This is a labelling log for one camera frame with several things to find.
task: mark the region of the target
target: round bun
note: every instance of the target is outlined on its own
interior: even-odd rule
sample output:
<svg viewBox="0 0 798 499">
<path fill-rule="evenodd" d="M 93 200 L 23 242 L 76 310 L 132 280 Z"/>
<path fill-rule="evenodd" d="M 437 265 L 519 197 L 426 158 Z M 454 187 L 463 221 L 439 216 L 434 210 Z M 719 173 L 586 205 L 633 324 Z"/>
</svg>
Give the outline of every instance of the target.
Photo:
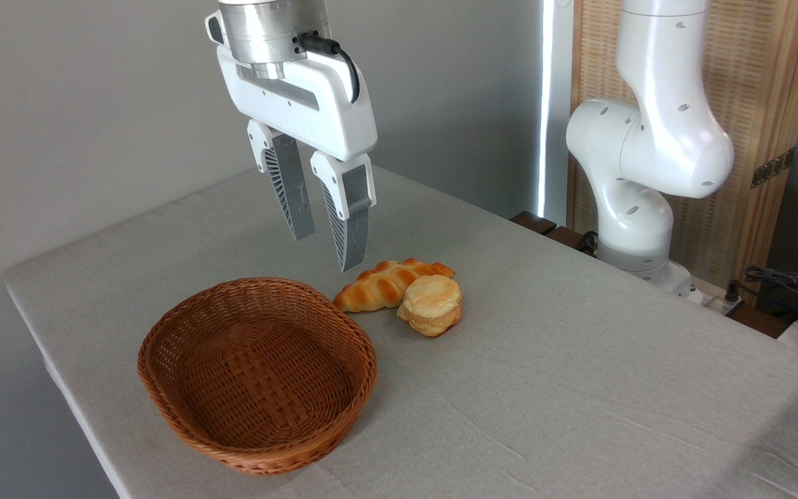
<svg viewBox="0 0 798 499">
<path fill-rule="evenodd" d="M 418 277 L 405 291 L 397 315 L 425 337 L 438 337 L 460 320 L 463 295 L 443 275 Z"/>
</svg>

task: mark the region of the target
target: table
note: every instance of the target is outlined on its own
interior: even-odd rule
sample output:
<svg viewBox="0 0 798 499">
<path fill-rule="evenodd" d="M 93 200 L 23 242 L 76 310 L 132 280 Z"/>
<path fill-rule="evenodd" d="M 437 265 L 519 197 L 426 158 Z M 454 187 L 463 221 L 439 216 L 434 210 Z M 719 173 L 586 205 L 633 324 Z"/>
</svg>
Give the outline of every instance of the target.
<svg viewBox="0 0 798 499">
<path fill-rule="evenodd" d="M 560 243 L 375 170 L 368 253 L 338 270 L 295 243 L 247 173 L 7 272 L 57 386 L 123 497 L 798 496 L 798 350 Z M 149 328 L 221 281 L 278 275 L 333 296 L 380 260 L 456 270 L 465 315 L 421 337 L 354 318 L 379 361 L 348 439 L 249 477 L 187 448 L 136 373 Z"/>
</svg>

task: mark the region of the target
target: bread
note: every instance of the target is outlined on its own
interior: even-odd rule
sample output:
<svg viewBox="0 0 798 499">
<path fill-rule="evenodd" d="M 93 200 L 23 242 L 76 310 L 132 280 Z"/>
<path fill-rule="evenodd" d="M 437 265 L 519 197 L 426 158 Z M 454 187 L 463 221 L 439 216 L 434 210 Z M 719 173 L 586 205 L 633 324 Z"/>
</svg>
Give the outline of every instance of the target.
<svg viewBox="0 0 798 499">
<path fill-rule="evenodd" d="M 344 287 L 335 297 L 335 304 L 344 312 L 371 312 L 385 306 L 399 306 L 405 298 L 406 288 L 422 275 L 452 277 L 454 271 L 439 262 L 425 264 L 417 259 L 407 259 L 402 263 L 393 260 L 380 262 Z"/>
<path fill-rule="evenodd" d="M 455 281 L 441 275 L 424 276 L 405 291 L 397 315 L 425 337 L 438 337 L 459 322 L 462 301 Z"/>
</svg>

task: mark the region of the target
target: robotic arm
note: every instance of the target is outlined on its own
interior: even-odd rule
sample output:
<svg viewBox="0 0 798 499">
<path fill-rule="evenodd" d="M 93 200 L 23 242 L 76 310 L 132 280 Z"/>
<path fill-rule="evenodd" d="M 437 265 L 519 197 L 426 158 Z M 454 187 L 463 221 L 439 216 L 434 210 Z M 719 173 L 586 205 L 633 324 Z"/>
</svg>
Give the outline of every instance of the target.
<svg viewBox="0 0 798 499">
<path fill-rule="evenodd" d="M 691 276 L 668 259 L 673 213 L 658 191 L 711 195 L 734 162 L 700 77 L 707 8 L 709 0 L 624 0 L 617 69 L 639 105 L 587 100 L 566 135 L 595 193 L 599 259 L 684 297 Z"/>
<path fill-rule="evenodd" d="M 324 0 L 220 0 L 206 18 L 233 104 L 250 118 L 254 162 L 267 173 L 295 240 L 313 233 L 297 142 L 314 149 L 342 271 L 362 262 L 377 202 L 367 152 L 378 140 L 358 67 L 329 40 Z"/>
</svg>

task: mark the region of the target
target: black cable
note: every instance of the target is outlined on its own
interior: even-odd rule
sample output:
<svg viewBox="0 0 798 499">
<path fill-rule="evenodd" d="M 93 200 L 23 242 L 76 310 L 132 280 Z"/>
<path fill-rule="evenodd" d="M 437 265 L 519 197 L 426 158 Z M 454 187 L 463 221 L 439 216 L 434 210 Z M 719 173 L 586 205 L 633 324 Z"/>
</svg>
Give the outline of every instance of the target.
<svg viewBox="0 0 798 499">
<path fill-rule="evenodd" d="M 780 286 L 798 295 L 798 274 L 795 272 L 779 272 L 770 268 L 751 265 L 744 271 L 747 282 L 767 282 Z"/>
<path fill-rule="evenodd" d="M 349 57 L 349 54 L 339 46 L 337 47 L 337 51 L 346 61 L 346 66 L 349 67 L 349 81 L 353 84 L 353 98 L 349 99 L 349 103 L 355 104 L 355 101 L 359 98 L 359 92 L 362 91 L 361 85 L 359 85 L 359 73 L 355 70 L 355 64 L 353 64 L 353 60 Z"/>
<path fill-rule="evenodd" d="M 596 246 L 599 243 L 599 234 L 596 231 L 586 231 L 580 240 L 580 247 L 577 249 L 579 252 L 589 250 L 590 253 L 596 253 Z"/>
<path fill-rule="evenodd" d="M 770 296 L 768 296 L 768 295 L 766 295 L 764 293 L 760 293 L 759 291 L 751 290 L 751 288 L 748 288 L 747 286 L 744 286 L 740 282 L 737 282 L 737 281 L 732 281 L 732 282 L 734 282 L 738 286 L 739 290 L 747 291 L 747 293 L 750 293 L 751 295 L 763 298 L 764 300 L 769 301 L 770 303 L 776 304 L 777 306 L 782 306 L 782 307 L 785 307 L 785 308 L 787 308 L 789 310 L 794 310 L 795 312 L 798 312 L 798 306 L 795 306 L 794 304 L 784 303 L 784 302 L 782 302 L 782 301 L 780 301 L 778 299 L 772 298 L 772 297 L 770 297 Z"/>
<path fill-rule="evenodd" d="M 353 86 L 353 97 L 349 99 L 349 103 L 355 104 L 355 101 L 357 101 L 359 94 L 362 91 L 362 86 L 359 82 L 359 73 L 357 70 L 355 70 L 355 64 L 353 64 L 353 60 L 351 57 L 349 57 L 349 54 L 347 54 L 346 51 L 341 48 L 341 44 L 335 40 L 317 37 L 317 35 L 311 35 L 308 33 L 301 35 L 300 42 L 301 47 L 303 47 L 304 50 L 314 51 L 314 53 L 323 53 L 326 55 L 339 55 L 343 57 L 346 66 L 349 68 L 349 80 L 351 80 L 351 84 Z"/>
</svg>

